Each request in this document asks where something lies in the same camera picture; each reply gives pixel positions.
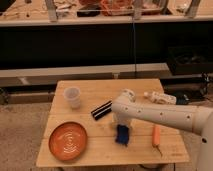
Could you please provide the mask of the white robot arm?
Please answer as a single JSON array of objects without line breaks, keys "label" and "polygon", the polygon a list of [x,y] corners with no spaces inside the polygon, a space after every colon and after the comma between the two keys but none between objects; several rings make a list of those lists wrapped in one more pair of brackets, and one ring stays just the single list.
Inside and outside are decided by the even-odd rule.
[{"label": "white robot arm", "polygon": [[126,89],[112,101],[111,110],[121,125],[135,118],[199,135],[201,145],[196,171],[213,171],[213,108],[137,103],[135,93]]}]

